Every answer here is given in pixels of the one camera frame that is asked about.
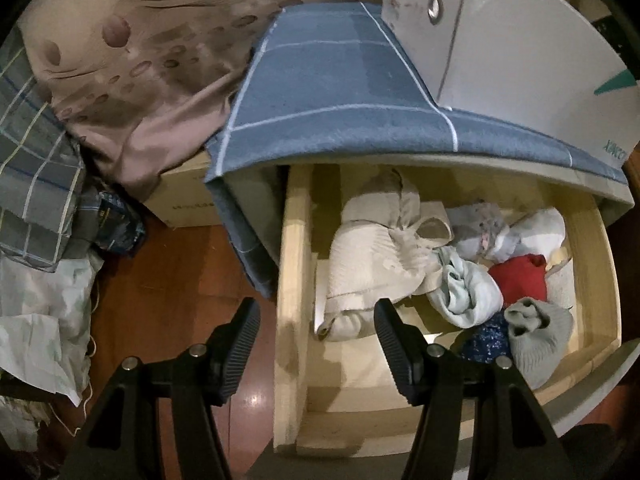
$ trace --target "drawer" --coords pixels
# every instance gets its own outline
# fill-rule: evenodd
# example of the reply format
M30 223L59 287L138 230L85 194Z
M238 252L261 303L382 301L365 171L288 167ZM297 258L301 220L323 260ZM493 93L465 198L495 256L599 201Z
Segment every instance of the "drawer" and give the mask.
M574 257L574 332L553 376L535 391L544 405L586 377L620 346L615 268L594 197L529 175L479 168L405 166L421 200L446 207L497 203L507 222L554 206ZM311 456L379 456L407 452L421 408L396 390L377 336L321 342L312 334L315 266L326 259L345 201L379 171L367 164L292 166L289 173L278 289L274 376L274 448ZM401 302L404 318L441 334L449 347L460 329L447 324L425 296ZM473 432L474 407L463 408L460 438Z

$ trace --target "gray sock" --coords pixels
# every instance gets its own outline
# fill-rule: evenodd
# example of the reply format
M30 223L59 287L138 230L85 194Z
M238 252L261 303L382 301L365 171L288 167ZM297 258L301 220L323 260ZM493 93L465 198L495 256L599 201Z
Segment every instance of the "gray sock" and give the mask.
M564 356L574 329L569 310L522 298L504 311L515 364L532 390L549 380Z

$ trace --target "silver bolt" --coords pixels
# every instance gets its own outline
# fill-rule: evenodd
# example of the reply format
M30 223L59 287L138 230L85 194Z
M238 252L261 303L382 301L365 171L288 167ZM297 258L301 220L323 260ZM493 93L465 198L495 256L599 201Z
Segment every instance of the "silver bolt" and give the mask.
M137 357L127 357L122 362L122 367L127 371L131 371L134 368L138 367L138 358Z
M444 355L444 348L440 345L429 345L427 346L427 354L431 357L442 357Z
M511 359L509 359L506 355L500 355L495 358L495 363L502 368L503 370L508 370L513 365Z
M207 353L207 346L202 343L197 343L189 348L189 355L193 357L202 357Z
M429 15L429 21L431 25L437 25L442 19L442 0L429 0L429 6L427 8L427 14Z

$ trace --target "pink balloon print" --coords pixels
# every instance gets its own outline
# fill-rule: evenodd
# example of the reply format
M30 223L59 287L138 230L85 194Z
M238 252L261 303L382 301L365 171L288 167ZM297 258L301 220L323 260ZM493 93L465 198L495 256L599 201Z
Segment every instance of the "pink balloon print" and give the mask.
M42 47L45 59L52 65L60 65L60 59L62 58L62 56L60 55L60 47L58 46L58 44L54 43L53 41L44 40L44 44Z
M112 14L102 24L102 38L111 48L121 48L129 43L131 27L127 20Z

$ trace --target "pink fabric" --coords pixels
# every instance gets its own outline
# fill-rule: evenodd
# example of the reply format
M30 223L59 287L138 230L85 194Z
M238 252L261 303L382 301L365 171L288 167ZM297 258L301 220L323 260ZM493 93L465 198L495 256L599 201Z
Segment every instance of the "pink fabric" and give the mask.
M144 200L223 125L279 10L315 1L343 0L33 0L19 25L56 114Z

